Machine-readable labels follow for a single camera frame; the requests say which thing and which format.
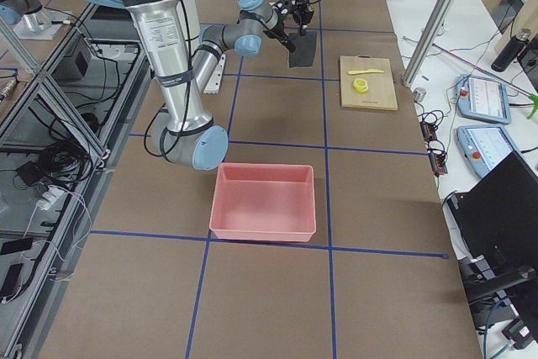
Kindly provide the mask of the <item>lower teach pendant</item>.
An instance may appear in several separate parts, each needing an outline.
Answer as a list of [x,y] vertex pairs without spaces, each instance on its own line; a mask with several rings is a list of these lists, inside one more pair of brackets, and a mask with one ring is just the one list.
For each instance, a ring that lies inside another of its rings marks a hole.
[[487,176],[506,156],[520,153],[508,131],[501,124],[462,125],[456,137],[474,172]]

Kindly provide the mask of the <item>teach pendant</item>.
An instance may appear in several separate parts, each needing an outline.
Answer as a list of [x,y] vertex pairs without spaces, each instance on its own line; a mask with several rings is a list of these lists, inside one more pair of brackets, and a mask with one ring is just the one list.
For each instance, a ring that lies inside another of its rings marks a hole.
[[462,125],[456,137],[474,172],[487,176],[506,156],[520,153],[508,131],[501,124]]
[[460,75],[456,82],[456,106],[461,115],[493,124],[510,124],[506,86],[475,75]]

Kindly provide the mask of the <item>pink plastic bin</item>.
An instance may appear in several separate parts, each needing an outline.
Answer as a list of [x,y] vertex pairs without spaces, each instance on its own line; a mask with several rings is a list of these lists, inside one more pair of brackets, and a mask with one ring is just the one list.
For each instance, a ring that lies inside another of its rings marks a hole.
[[219,165],[209,220],[226,240],[307,242],[317,230],[310,165]]

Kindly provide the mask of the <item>yellow plastic knife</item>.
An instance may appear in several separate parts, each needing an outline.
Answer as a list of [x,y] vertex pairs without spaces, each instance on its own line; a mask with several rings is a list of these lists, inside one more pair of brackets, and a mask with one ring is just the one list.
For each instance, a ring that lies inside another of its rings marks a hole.
[[380,69],[365,69],[365,70],[349,70],[347,72],[348,75],[354,76],[354,75],[366,75],[366,74],[384,74],[384,70]]

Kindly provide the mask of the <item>wooden cutting board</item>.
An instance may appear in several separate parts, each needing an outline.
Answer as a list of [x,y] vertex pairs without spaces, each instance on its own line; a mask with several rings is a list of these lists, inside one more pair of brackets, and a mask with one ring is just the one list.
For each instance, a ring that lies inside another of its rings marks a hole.
[[341,55],[340,105],[344,108],[397,111],[389,59]]

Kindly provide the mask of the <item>green tipped grabber stick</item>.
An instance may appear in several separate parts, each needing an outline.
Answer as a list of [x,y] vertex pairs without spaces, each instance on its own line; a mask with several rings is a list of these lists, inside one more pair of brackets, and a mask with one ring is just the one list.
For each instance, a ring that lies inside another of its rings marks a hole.
[[440,47],[437,44],[433,44],[432,46],[435,47],[437,50],[440,50],[442,53],[445,53],[448,56],[456,59],[457,61],[460,61],[461,63],[464,63],[464,64],[470,66],[474,71],[479,71],[484,75],[488,75],[488,76],[496,79],[497,81],[502,82],[505,86],[511,87],[514,90],[516,90],[518,93],[525,95],[533,104],[533,109],[531,110],[530,114],[527,116],[527,119],[532,119],[535,116],[535,114],[537,113],[538,101],[537,101],[537,95],[535,93],[529,92],[529,91],[525,90],[522,87],[518,87],[515,84],[509,82],[508,80],[503,79],[499,75],[496,75],[496,74],[492,73],[491,71],[480,67],[476,63],[473,63],[473,62],[465,60],[464,58],[460,57],[459,55],[456,55],[455,53],[453,53],[453,52],[451,52],[449,50],[446,50],[446,49]]

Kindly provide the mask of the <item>aluminium frame post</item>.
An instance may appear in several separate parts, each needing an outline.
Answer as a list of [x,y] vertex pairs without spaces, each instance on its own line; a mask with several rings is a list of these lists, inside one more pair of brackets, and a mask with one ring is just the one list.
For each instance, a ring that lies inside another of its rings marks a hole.
[[455,0],[437,0],[430,17],[422,31],[418,44],[410,58],[407,68],[402,76],[402,84],[410,88],[419,73],[428,52],[433,45],[441,25],[445,22],[451,5]]

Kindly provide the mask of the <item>dark grey cloth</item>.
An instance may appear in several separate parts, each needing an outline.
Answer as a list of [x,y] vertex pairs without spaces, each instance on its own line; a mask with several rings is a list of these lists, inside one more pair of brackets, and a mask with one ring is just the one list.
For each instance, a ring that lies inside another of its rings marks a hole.
[[307,31],[305,35],[292,33],[290,40],[295,46],[295,51],[288,52],[288,67],[290,69],[311,67],[316,53],[317,33],[314,31]]

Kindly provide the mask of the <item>upper teach pendant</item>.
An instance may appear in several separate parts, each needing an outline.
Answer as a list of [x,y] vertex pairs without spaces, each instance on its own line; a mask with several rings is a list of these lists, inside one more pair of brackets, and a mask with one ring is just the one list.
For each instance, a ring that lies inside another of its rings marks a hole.
[[475,75],[460,75],[456,82],[456,106],[461,115],[493,124],[510,124],[506,86]]

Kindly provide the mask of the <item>black monitor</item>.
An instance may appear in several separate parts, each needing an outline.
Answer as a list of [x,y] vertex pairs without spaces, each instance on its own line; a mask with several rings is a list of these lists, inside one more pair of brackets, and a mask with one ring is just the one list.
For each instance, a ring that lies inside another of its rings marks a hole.
[[499,270],[537,268],[537,175],[519,153],[447,204],[472,258]]

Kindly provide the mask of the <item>black water bottle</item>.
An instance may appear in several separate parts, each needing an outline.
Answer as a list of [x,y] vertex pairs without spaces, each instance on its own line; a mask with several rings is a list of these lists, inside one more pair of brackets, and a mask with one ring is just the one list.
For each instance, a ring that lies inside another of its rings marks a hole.
[[493,61],[491,69],[496,72],[503,72],[509,64],[516,59],[521,51],[529,42],[531,31],[529,29],[521,29],[517,34],[513,35],[508,44],[500,51],[497,58]]

